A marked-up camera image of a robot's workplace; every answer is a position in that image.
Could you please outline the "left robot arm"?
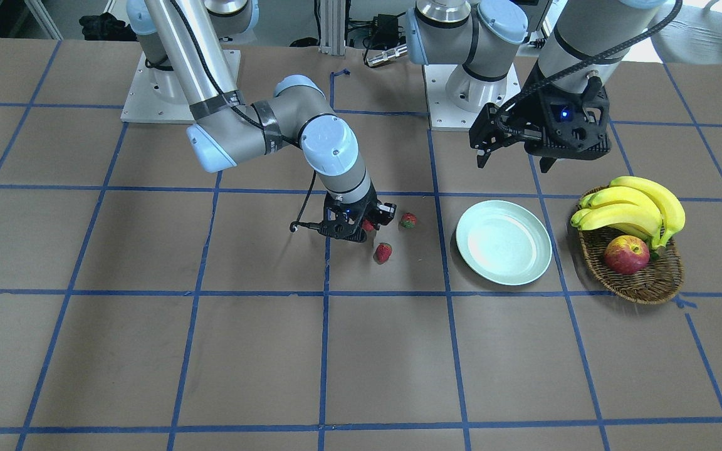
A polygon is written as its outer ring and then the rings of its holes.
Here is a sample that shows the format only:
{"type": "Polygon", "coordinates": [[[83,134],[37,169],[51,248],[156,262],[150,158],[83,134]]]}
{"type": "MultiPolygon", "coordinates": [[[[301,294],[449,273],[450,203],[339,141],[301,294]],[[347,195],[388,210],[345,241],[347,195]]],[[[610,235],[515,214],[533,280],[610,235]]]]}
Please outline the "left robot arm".
{"type": "Polygon", "coordinates": [[[453,64],[449,96],[476,114],[469,146],[483,168],[500,148],[523,143],[542,172],[562,159],[596,160],[610,152],[605,82],[630,47],[659,33],[661,1],[569,1],[518,94],[496,101],[529,19],[511,1],[417,1],[406,12],[406,44],[415,64],[453,64]]]}

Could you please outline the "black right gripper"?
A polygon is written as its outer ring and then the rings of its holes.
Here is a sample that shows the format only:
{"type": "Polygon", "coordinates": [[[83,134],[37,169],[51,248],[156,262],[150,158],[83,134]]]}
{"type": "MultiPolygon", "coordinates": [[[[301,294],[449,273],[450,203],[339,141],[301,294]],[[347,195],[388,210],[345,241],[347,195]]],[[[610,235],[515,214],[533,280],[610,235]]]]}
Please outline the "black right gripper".
{"type": "Polygon", "coordinates": [[[389,225],[397,211],[396,204],[380,203],[372,194],[352,203],[339,202],[326,194],[323,207],[323,220],[318,223],[317,232],[331,239],[357,243],[367,242],[369,236],[362,226],[363,220],[379,228],[389,225]]]}

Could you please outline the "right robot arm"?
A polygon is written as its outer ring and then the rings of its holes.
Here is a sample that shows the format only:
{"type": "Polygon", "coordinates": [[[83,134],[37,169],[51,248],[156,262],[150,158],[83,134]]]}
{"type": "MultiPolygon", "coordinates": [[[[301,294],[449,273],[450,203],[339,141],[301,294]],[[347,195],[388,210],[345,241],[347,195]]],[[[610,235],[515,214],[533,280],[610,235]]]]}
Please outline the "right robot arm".
{"type": "Polygon", "coordinates": [[[289,75],[269,100],[244,102],[220,40],[253,28],[257,2],[129,1],[127,11],[149,68],[170,70],[180,83],[193,119],[188,140],[205,171],[293,145],[327,194],[323,220],[298,218],[291,231],[304,227],[332,239],[365,242],[367,229],[392,222],[396,207],[377,197],[357,137],[309,77],[289,75]]]}

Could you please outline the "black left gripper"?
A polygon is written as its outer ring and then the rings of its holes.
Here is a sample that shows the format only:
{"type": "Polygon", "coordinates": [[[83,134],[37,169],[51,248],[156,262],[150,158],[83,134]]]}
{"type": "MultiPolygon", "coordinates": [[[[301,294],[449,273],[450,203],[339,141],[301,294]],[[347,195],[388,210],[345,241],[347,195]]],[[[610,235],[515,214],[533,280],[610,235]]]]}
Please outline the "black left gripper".
{"type": "Polygon", "coordinates": [[[469,146],[484,168],[496,150],[523,143],[547,174],[557,160],[596,160],[610,152],[609,106],[600,81],[588,82],[582,93],[531,86],[502,106],[487,103],[469,129],[469,146]]]}

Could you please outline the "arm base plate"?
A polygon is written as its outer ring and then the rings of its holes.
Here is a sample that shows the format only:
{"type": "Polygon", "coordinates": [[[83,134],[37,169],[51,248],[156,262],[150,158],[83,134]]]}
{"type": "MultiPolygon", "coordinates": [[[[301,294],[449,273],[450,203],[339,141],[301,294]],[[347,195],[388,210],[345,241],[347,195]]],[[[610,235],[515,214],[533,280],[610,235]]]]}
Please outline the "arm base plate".
{"type": "Polygon", "coordinates": [[[174,71],[149,68],[140,54],[120,119],[149,125],[192,125],[189,100],[174,71]]]}
{"type": "Polygon", "coordinates": [[[426,65],[423,72],[434,131],[466,132],[487,103],[500,106],[520,91],[513,65],[504,79],[495,82],[475,79],[455,64],[426,65]]]}

